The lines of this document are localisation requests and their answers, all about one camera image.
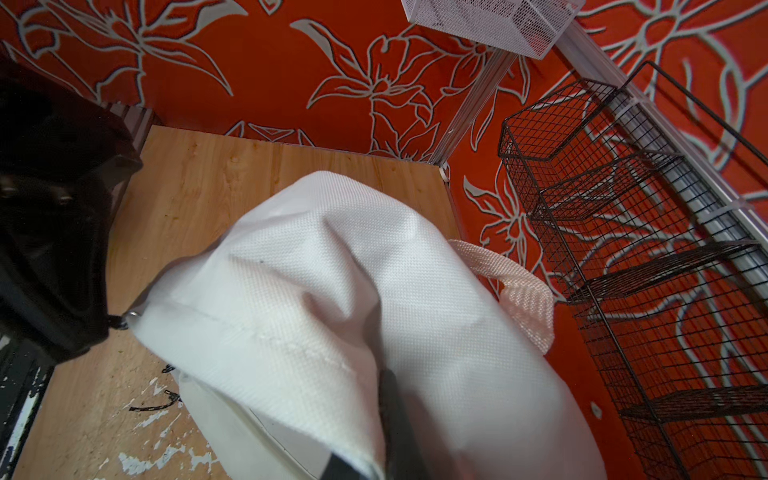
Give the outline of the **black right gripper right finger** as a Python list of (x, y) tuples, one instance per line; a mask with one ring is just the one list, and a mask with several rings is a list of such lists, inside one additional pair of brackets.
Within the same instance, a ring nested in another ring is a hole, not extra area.
[(385, 440), (385, 478), (428, 479), (395, 374), (381, 370), (378, 384), (379, 414)]

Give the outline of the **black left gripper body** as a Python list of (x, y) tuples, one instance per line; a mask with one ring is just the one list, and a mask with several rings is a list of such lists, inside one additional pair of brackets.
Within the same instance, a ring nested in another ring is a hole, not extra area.
[(124, 121), (1, 59), (1, 331), (59, 364), (107, 339), (114, 189), (142, 167)]

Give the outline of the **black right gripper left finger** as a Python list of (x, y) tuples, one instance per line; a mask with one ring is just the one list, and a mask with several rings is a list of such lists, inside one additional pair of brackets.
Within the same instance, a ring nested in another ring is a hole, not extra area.
[(344, 459), (332, 454), (321, 477), (321, 480), (366, 480), (354, 467)]

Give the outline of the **white canvas backpack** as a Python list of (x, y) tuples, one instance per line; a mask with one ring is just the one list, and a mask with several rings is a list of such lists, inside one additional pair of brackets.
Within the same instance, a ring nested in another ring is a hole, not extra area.
[(332, 454), (386, 479), (385, 369), (428, 479), (602, 479), (545, 358), (553, 314), (518, 263), (321, 171), (170, 263), (124, 319), (233, 479), (320, 479)]

